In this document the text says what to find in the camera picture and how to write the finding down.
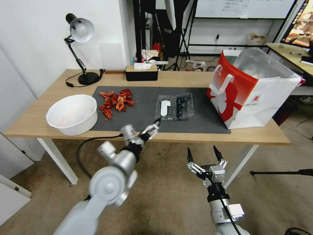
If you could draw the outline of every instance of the table leg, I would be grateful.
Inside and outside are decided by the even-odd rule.
[[[246,145],[242,152],[240,153],[239,157],[233,163],[231,169],[229,171],[226,170],[225,176],[225,184],[224,188],[226,189],[239,171],[243,168],[246,162],[250,159],[254,151],[258,148],[259,145]]]
[[[48,152],[50,157],[58,165],[58,167],[65,174],[68,180],[72,184],[77,184],[77,180],[78,180],[77,176],[75,175],[74,171],[69,166],[67,161],[64,159],[64,157],[62,156],[58,148],[55,146],[53,141],[51,139],[41,139],[41,138],[38,138],[38,141],[45,148],[45,150]]]

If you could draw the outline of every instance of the wooden table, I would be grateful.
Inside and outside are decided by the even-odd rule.
[[[272,51],[283,57],[286,61],[293,64],[302,73],[313,76],[313,66],[300,63],[301,56],[310,56],[307,51],[299,46],[288,45],[284,43],[267,43],[266,44]],[[290,52],[300,52],[301,54],[290,54]],[[302,86],[296,87],[291,95],[313,95],[313,87],[307,86],[304,83]]]
[[[284,59],[298,67],[300,70],[313,76],[313,66],[300,63],[301,56],[310,56],[307,51],[299,46],[288,45],[284,43],[267,43],[271,50],[282,56]],[[301,55],[290,54],[290,52],[301,52]]]
[[[55,102],[69,95],[93,95],[97,86],[208,87],[212,77],[212,72],[161,71],[157,81],[128,82],[124,74],[104,74],[99,82],[87,87],[71,88],[66,86],[65,79],[79,73],[79,71],[66,70],[5,133],[7,137],[37,138],[72,184],[76,184],[78,178],[52,139],[89,139],[97,136],[114,136],[118,135],[119,132],[87,131],[76,136],[64,135],[57,129],[48,126],[46,122],[46,113]],[[70,82],[79,85],[76,78],[72,78]],[[231,134],[158,133],[152,141],[246,144],[247,146],[238,160],[227,171],[225,188],[259,145],[287,145],[290,143],[273,120],[265,127],[234,129]]]

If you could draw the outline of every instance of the desk lamp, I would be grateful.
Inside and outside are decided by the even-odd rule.
[[[90,85],[96,83],[100,80],[98,74],[94,72],[86,72],[86,67],[84,63],[76,56],[75,52],[71,47],[72,42],[87,42],[91,39],[94,34],[93,24],[86,19],[77,18],[74,14],[69,13],[65,17],[66,21],[69,23],[70,35],[64,39],[69,49],[73,53],[76,62],[82,69],[82,75],[78,77],[78,82],[83,85]]]

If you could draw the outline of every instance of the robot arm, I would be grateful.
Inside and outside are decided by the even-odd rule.
[[[240,204],[229,204],[230,197],[223,187],[226,174],[225,167],[228,161],[223,159],[222,154],[215,146],[214,152],[219,161],[218,165],[198,166],[194,163],[188,148],[187,168],[203,180],[203,185],[208,190],[207,200],[210,203],[211,218],[217,230],[216,235],[250,235],[234,223],[244,216],[244,212]]]
[[[160,120],[149,125],[138,136],[132,125],[121,129],[126,146],[116,154],[115,147],[104,142],[98,152],[108,161],[109,166],[98,170],[89,183],[90,200],[77,203],[59,225],[54,235],[92,235],[98,227],[98,217],[107,205],[120,206],[137,179],[135,164],[144,143],[158,132]]]

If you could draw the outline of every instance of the power cord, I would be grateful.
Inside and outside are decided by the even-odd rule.
[[[99,80],[98,80],[98,81],[100,81],[100,79],[102,78],[102,75],[104,74],[104,72],[105,72],[105,69],[100,69],[100,75],[99,75]],[[73,83],[68,82],[68,80],[69,80],[70,78],[76,77],[77,75],[80,75],[80,74],[82,74],[82,72],[80,72],[80,73],[78,73],[78,74],[75,74],[75,75],[73,75],[73,76],[67,78],[67,79],[65,80],[66,85],[69,86],[69,87],[85,87],[85,86],[91,85],[91,84],[89,84],[89,85],[83,85],[83,86],[75,86]]]
[[[311,138],[306,137],[304,134],[302,134],[300,131],[297,130],[297,127],[298,127],[301,123],[304,123],[304,122],[306,122],[306,121],[309,121],[312,117],[313,117],[313,115],[311,115],[311,117],[310,117],[309,119],[304,120],[304,121],[302,121],[302,122],[299,122],[299,123],[296,125],[296,127],[294,128],[296,132],[298,132],[300,135],[302,135],[303,137],[305,137],[305,138],[307,138],[307,139],[309,139],[309,140],[313,140],[313,136],[312,136]]]
[[[228,208],[225,206],[225,204],[224,204],[224,202],[223,202],[223,199],[222,199],[222,197],[221,197],[220,192],[218,193],[218,195],[219,195],[219,199],[220,199],[220,201],[221,201],[221,203],[222,203],[222,205],[223,205],[223,208],[224,208],[224,210],[225,210],[225,212],[226,212],[228,218],[229,218],[230,221],[231,221],[231,224],[234,226],[234,229],[236,230],[236,232],[238,233],[238,235],[241,235],[240,231],[238,230],[238,228],[237,228],[235,222],[233,221],[233,219],[232,219],[232,217],[231,217],[231,214],[230,214]]]
[[[116,136],[103,136],[103,137],[94,137],[94,138],[90,138],[90,139],[86,139],[84,140],[83,142],[81,142],[81,144],[78,146],[77,148],[77,155],[76,155],[76,159],[77,159],[77,162],[78,162],[78,166],[80,167],[80,169],[91,179],[92,178],[92,174],[90,174],[86,168],[83,166],[82,164],[82,161],[81,161],[81,148],[82,146],[91,141],[91,140],[95,140],[95,139],[113,139],[113,138],[118,138],[118,137],[122,137],[123,134],[119,134],[119,135],[116,135]]]
[[[213,60],[209,60],[209,61],[205,61],[205,60],[203,60],[203,62],[213,62],[216,58],[219,58],[219,56],[214,57],[214,59],[213,59]]]
[[[311,233],[304,231],[303,229],[297,228],[297,227],[292,227],[292,228],[287,229],[284,235],[288,235],[291,230],[298,230],[298,231],[304,232],[308,235],[312,235]]]

